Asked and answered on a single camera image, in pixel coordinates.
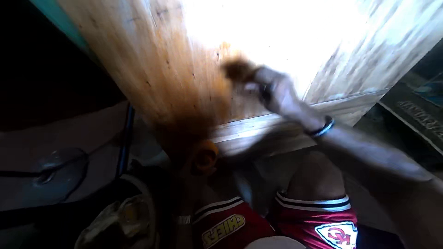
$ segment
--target wooden board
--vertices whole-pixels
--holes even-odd
[[[300,98],[353,124],[443,37],[443,0],[58,2],[148,124],[195,134],[269,114],[223,62],[286,72]]]

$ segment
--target white stripe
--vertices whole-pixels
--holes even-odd
[[[317,211],[317,212],[340,212],[345,211],[351,208],[351,204],[348,204],[346,206],[339,206],[339,207],[306,207],[306,206],[294,206],[294,205],[288,205],[281,202],[277,197],[276,200],[280,205],[292,208],[292,209],[298,209],[298,210],[307,210],[307,211]]]
[[[239,202],[236,202],[236,203],[234,203],[232,205],[229,205],[229,206],[225,206],[225,207],[222,207],[222,208],[219,208],[219,209],[214,209],[214,210],[208,211],[208,212],[204,213],[202,216],[200,216],[198,219],[196,219],[192,224],[197,223],[198,221],[200,221],[201,219],[203,219],[204,217],[206,217],[206,216],[208,216],[210,214],[228,210],[228,209],[233,208],[233,207],[235,207],[235,206],[237,206],[237,205],[239,205],[241,203],[243,203],[242,200],[240,200]]]
[[[288,198],[281,196],[279,192],[277,192],[277,196],[286,202],[303,203],[303,204],[338,204],[338,203],[349,201],[349,196],[347,196],[347,195],[341,199],[327,200],[327,201],[300,201],[300,200],[288,199]]]
[[[195,212],[195,214],[198,214],[198,213],[200,213],[201,211],[203,211],[203,210],[205,210],[205,209],[207,209],[207,208],[210,208],[210,207],[213,207],[213,206],[218,206],[218,205],[223,205],[223,204],[226,204],[226,203],[229,203],[229,202],[233,202],[233,201],[235,201],[235,200],[237,200],[237,199],[240,199],[240,196],[234,197],[234,198],[230,199],[229,201],[222,201],[222,202],[214,202],[214,203],[211,203],[211,204],[206,205],[206,206],[200,208],[199,210],[197,210],[197,211]]]

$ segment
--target chiefs logo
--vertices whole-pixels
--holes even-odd
[[[317,226],[317,234],[337,249],[356,249],[357,228],[352,222],[331,223]]]

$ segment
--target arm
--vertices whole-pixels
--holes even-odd
[[[289,77],[260,68],[252,81],[245,87],[257,89],[269,110],[302,125],[306,131],[319,130],[325,125],[322,114],[298,100]],[[356,160],[351,167],[337,166],[357,178],[384,206],[408,247],[443,246],[440,179],[402,151],[346,125],[336,124],[316,141]]]

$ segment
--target leg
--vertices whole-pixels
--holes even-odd
[[[320,152],[306,155],[289,183],[287,198],[295,200],[334,200],[345,196],[340,170]]]
[[[354,249],[357,218],[340,170],[311,152],[293,175],[287,194],[277,193],[268,220],[280,234],[314,249]]]

